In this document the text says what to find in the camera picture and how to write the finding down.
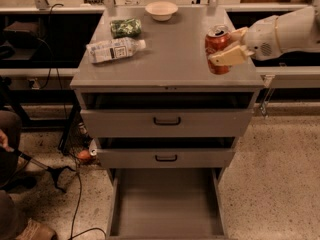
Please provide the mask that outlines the person's hand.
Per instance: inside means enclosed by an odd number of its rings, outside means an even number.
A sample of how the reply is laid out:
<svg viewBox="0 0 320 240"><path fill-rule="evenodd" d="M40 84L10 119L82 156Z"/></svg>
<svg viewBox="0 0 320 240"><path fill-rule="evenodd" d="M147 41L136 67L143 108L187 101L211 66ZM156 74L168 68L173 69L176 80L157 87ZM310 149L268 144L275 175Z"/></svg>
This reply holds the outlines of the person's hand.
<svg viewBox="0 0 320 240"><path fill-rule="evenodd" d="M0 129L0 144L6 151L10 150L8 137L1 129Z"/></svg>

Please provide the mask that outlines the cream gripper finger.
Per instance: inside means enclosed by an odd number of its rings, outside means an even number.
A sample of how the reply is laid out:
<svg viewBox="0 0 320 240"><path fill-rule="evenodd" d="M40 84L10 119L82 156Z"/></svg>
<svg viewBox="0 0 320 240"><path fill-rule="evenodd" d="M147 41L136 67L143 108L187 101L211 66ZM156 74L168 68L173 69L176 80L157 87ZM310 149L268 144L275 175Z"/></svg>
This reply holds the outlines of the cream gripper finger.
<svg viewBox="0 0 320 240"><path fill-rule="evenodd" d="M242 28L236 29L230 33L230 40L232 42L243 43L247 32L248 32L248 27L242 27Z"/></svg>
<svg viewBox="0 0 320 240"><path fill-rule="evenodd" d="M211 54L209 61L215 66L233 66L244 63L253 54L246 45L236 45Z"/></svg>

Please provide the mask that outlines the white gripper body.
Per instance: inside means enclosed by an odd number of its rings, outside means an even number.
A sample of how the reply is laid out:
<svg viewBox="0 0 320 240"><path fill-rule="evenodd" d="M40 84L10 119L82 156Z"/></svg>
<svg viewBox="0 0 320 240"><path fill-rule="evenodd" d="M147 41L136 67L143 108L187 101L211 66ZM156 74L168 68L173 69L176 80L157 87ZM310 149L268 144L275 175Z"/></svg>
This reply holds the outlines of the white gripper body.
<svg viewBox="0 0 320 240"><path fill-rule="evenodd" d="M273 15L255 22L248 28L243 41L258 61L278 58L282 55L276 37L278 16Z"/></svg>

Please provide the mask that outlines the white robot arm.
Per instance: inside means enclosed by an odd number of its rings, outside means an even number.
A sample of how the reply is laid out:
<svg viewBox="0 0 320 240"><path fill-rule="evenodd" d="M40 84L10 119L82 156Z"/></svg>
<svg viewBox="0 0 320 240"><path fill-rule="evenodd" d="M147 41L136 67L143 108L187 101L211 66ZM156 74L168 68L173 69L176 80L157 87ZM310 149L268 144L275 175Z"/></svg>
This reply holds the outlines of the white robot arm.
<svg viewBox="0 0 320 240"><path fill-rule="evenodd" d="M208 55L214 66L233 66L249 57L265 61L285 53L320 51L320 0L283 15L272 15L231 32L225 48Z"/></svg>

